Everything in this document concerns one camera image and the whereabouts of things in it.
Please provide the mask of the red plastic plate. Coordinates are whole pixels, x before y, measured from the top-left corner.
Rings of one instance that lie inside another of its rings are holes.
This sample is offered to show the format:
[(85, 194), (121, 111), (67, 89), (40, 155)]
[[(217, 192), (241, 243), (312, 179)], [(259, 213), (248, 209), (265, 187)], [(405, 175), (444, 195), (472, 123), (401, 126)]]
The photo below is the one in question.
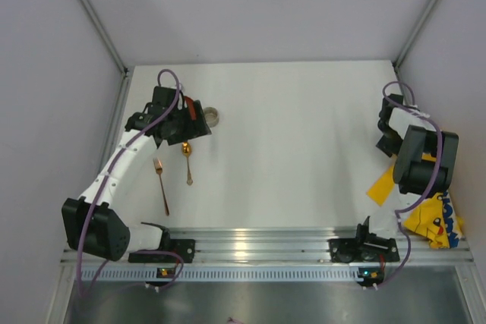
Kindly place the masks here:
[(188, 108), (188, 112), (189, 112), (189, 115), (191, 117), (191, 120), (195, 121), (197, 119), (197, 114), (196, 114), (196, 111), (195, 111), (195, 108), (194, 108), (194, 100), (191, 99), (189, 96), (185, 96), (184, 99), (185, 99), (185, 102), (187, 104), (187, 108)]

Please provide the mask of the yellow Pikachu cloth mat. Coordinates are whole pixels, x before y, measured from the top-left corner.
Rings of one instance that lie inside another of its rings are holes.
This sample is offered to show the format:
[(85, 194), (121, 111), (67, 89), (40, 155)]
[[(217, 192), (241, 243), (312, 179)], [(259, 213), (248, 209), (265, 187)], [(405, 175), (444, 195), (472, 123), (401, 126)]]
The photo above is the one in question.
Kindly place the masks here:
[[(371, 185), (367, 196), (378, 205), (371, 216), (371, 230), (379, 235), (395, 236), (400, 233), (395, 211), (413, 205), (418, 194), (399, 192), (393, 182), (394, 164)], [(462, 220), (455, 213), (449, 193), (436, 193), (419, 206), (400, 214), (401, 226), (406, 232), (422, 236), (432, 249), (450, 249), (459, 245), (463, 238)]]

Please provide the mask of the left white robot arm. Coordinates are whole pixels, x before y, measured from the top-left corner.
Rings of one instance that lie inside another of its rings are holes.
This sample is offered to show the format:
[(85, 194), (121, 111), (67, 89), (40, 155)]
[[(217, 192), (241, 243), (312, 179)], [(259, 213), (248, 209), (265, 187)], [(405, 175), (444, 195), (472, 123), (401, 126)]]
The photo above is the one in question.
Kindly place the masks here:
[(210, 133), (200, 101), (174, 88), (155, 87), (151, 101), (128, 118), (115, 152), (95, 181), (79, 198), (64, 202), (68, 246), (111, 261), (139, 250), (160, 250), (165, 227), (146, 222), (129, 227), (116, 210), (162, 142), (171, 146)]

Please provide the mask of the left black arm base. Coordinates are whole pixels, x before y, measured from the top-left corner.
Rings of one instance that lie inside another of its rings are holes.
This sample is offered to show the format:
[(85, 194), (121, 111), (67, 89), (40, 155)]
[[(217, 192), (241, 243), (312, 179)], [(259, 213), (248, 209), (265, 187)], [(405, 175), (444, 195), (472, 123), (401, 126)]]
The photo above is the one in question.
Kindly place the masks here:
[(193, 263), (195, 255), (196, 240), (193, 239), (171, 239), (163, 250), (177, 254), (181, 259), (171, 256), (162, 255), (160, 253), (146, 254), (146, 253), (130, 253), (128, 255), (128, 262), (130, 263)]

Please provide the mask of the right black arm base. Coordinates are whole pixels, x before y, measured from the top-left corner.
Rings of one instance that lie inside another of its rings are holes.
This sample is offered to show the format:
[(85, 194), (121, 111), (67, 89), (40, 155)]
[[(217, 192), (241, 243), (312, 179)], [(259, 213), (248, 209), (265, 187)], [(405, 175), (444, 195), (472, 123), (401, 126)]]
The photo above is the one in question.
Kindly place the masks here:
[(396, 240), (371, 232), (369, 216), (357, 225), (354, 237), (330, 239), (329, 248), (332, 263), (399, 262)]

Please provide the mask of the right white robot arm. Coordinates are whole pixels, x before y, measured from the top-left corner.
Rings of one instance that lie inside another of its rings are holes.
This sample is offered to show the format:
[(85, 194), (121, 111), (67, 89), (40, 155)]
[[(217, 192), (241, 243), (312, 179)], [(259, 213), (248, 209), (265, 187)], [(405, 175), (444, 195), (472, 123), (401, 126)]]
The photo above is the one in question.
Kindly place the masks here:
[(449, 187), (459, 136), (442, 131), (442, 149), (438, 149), (429, 116), (394, 93), (383, 98), (377, 127), (382, 137), (376, 147), (394, 162), (368, 189), (368, 197), (383, 206), (397, 192), (392, 210), (401, 212), (402, 227), (427, 238), (433, 249), (456, 247), (462, 232)]

